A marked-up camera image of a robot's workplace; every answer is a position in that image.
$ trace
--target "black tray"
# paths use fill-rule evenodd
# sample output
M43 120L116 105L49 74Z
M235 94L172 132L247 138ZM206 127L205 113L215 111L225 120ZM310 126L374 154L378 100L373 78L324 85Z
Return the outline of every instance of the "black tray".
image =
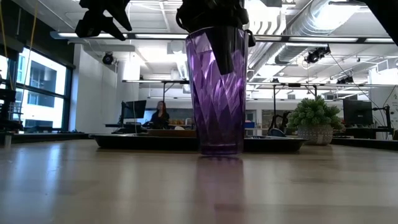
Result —
M93 134L104 149L197 152L197 138L154 137L146 134ZM244 152L297 152L305 139L253 136L244 140Z

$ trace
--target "security camera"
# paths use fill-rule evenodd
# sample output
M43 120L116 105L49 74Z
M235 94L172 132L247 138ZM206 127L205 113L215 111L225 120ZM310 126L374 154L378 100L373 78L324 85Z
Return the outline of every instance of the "security camera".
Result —
M106 52L104 58L102 59L102 62L105 65L112 65L115 62L113 52Z

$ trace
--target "ceiling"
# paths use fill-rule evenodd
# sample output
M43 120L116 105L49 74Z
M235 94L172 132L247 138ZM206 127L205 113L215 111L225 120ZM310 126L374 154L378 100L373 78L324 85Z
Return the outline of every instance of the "ceiling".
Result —
M25 10L33 13L35 1L13 0ZM286 20L289 22L309 0L295 0L295 6L289 6L285 10ZM132 0L132 4L126 8L132 24L133 32L157 32L157 33L185 33L178 27L175 21L176 9L181 5L178 0ZM82 9L75 0L38 0L38 18L59 32L73 32L78 21L83 18L86 9ZM121 25L117 24L122 32L126 32ZM361 8L346 23L334 30L331 35L338 36L388 36L386 31L366 8ZM171 69L177 65L167 56L166 40L90 40L90 45L85 49L95 51L103 55L109 50L109 46L123 45L135 46L136 51L145 62L141 67L141 74L146 77L158 74L170 74ZM356 82L367 81L367 68L374 66L376 62L383 61L384 56L397 56L398 47L395 45L358 45L358 44L331 44L332 54L336 57L343 69L356 68L354 80ZM125 60L129 52L115 52L114 55ZM312 82L327 82L327 79L341 73L341 68L336 65L331 57L324 58L320 63L307 68L303 57L293 62L295 66L283 69L283 76L279 76L280 82L305 82L311 78Z

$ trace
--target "exposed ductwork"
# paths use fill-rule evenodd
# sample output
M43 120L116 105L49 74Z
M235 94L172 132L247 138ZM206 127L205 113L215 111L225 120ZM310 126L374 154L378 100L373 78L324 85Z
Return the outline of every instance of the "exposed ductwork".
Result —
M329 5L330 1L314 0L298 16L297 20L288 27L285 34L302 36L330 35L358 10L358 6ZM292 63L306 51L308 51L308 47L280 43L272 44L263 59L253 67L255 74L258 76L256 78L260 78L256 82L263 82L267 78L273 77L285 68L284 65ZM278 64L280 66L271 66L270 64Z

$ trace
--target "window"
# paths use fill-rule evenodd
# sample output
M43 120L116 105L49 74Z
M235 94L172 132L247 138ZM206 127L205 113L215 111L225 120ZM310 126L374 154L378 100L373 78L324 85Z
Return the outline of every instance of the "window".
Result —
M24 127L64 128L64 109L70 100L65 96L67 68L36 52L24 49L19 55L16 75L16 103L13 119Z

